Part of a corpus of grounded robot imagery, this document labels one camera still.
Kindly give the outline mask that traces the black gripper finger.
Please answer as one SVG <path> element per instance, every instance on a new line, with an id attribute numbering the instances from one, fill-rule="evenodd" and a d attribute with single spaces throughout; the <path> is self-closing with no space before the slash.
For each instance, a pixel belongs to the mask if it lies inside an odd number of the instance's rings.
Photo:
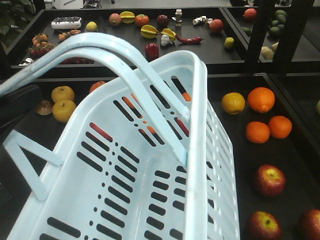
<path id="1" fill-rule="evenodd" d="M 43 99 L 37 85 L 28 85 L 0 98 L 0 129 L 33 109 Z"/>

